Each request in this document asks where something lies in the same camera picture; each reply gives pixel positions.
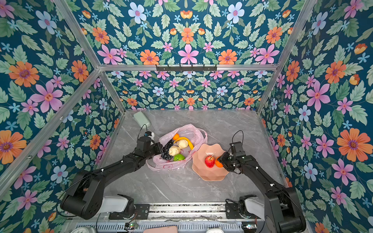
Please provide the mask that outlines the fake beige garlic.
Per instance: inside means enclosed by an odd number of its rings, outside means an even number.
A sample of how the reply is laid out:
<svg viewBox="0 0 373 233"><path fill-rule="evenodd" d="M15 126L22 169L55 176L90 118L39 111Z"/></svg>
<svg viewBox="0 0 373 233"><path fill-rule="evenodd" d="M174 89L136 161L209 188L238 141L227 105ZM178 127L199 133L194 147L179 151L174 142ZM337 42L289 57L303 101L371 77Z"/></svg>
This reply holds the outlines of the fake beige garlic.
<svg viewBox="0 0 373 233"><path fill-rule="evenodd" d="M189 143L186 139L181 139L177 141L177 145L180 149L185 149L189 147Z"/></svg>
<svg viewBox="0 0 373 233"><path fill-rule="evenodd" d="M169 148L169 155L170 156L175 156L177 154L180 154L181 149L178 146L171 146Z"/></svg>

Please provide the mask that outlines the fake orange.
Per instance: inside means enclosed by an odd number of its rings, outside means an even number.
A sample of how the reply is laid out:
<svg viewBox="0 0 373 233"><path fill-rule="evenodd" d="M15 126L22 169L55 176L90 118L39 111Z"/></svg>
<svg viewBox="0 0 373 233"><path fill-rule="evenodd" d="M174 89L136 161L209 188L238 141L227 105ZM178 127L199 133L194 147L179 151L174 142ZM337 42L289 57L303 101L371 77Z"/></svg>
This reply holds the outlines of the fake orange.
<svg viewBox="0 0 373 233"><path fill-rule="evenodd" d="M173 141L176 141L179 137L180 137L179 134L175 134L173 137Z"/></svg>
<svg viewBox="0 0 373 233"><path fill-rule="evenodd" d="M221 163L220 158L217 158L217 159L215 160L215 165L216 165L217 167L219 167L219 168L223 168L223 164Z"/></svg>

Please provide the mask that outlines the fake yellow banana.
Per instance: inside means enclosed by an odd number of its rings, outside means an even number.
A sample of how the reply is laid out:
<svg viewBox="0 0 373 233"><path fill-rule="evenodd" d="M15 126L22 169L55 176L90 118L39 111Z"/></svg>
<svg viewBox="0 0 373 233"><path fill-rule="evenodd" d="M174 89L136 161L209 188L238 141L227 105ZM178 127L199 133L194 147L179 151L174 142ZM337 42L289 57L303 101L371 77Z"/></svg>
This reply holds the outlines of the fake yellow banana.
<svg viewBox="0 0 373 233"><path fill-rule="evenodd" d="M192 144L192 142L186 138L186 137L179 137L175 140L175 143L177 144L177 146L180 148L180 149L186 149L186 148L190 148L191 150L194 149L194 146Z"/></svg>

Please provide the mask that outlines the pink plastic bag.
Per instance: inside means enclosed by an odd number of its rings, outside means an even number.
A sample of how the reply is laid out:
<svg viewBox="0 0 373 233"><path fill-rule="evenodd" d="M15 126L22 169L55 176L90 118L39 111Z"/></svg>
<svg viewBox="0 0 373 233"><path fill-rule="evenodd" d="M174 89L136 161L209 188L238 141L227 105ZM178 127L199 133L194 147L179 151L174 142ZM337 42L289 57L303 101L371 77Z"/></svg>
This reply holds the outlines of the pink plastic bag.
<svg viewBox="0 0 373 233"><path fill-rule="evenodd" d="M179 127L159 139L161 153L146 164L152 171L184 168L207 139L207 132L192 124Z"/></svg>

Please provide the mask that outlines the pink scalloped bowl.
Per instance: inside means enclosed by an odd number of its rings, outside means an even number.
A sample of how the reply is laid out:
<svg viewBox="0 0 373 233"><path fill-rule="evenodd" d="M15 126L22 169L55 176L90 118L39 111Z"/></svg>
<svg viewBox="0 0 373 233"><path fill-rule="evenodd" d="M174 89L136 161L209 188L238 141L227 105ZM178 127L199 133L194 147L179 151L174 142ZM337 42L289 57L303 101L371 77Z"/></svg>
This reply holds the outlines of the pink scalloped bowl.
<svg viewBox="0 0 373 233"><path fill-rule="evenodd" d="M193 154L193 171L204 181L222 181L228 171L217 160L224 153L225 151L219 144L203 144Z"/></svg>

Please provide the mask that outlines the fake red strawberry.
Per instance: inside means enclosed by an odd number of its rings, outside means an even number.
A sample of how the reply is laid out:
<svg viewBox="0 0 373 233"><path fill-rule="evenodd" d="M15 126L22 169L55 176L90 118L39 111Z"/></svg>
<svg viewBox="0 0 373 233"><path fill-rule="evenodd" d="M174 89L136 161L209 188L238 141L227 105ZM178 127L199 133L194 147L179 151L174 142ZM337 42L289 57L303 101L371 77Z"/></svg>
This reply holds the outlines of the fake red strawberry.
<svg viewBox="0 0 373 233"><path fill-rule="evenodd" d="M205 158L205 165L208 168L213 168L215 166L215 158L213 155L209 155Z"/></svg>

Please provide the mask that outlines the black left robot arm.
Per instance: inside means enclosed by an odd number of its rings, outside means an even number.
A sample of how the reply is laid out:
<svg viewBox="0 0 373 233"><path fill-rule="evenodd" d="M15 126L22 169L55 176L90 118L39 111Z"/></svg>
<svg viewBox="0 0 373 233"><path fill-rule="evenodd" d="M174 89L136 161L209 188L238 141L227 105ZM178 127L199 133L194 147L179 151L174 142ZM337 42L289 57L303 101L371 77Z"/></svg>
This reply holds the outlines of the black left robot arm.
<svg viewBox="0 0 373 233"><path fill-rule="evenodd" d="M78 173L66 190L60 208L83 219L94 217L103 204L104 190L109 184L139 170L146 160L161 152L161 143L155 142L149 136L138 138L135 149L119 161L102 169Z"/></svg>

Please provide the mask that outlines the fake green lime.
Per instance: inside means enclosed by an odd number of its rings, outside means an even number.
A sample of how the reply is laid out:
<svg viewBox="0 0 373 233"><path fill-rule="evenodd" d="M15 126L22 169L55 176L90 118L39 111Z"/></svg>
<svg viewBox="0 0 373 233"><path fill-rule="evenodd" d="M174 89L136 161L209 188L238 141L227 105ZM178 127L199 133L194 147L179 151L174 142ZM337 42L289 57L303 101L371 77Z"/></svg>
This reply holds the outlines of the fake green lime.
<svg viewBox="0 0 373 233"><path fill-rule="evenodd" d="M186 158L182 154L177 154L174 156L173 161L177 162L177 161L183 161L185 159Z"/></svg>

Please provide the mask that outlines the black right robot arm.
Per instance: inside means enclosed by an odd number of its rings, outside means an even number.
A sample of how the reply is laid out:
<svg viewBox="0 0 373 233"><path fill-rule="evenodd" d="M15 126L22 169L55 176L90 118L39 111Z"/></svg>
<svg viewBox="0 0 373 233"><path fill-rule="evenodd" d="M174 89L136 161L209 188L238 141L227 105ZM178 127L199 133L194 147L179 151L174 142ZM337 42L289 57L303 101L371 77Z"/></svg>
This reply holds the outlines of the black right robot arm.
<svg viewBox="0 0 373 233"><path fill-rule="evenodd" d="M239 170L239 174L247 176L263 195L263 199L246 195L237 202L226 200L238 208L240 216L255 215L264 220L270 233L301 233L306 230L306 219L295 189L276 182L253 156L245 153L241 142L231 143L228 152L218 161L228 172Z"/></svg>

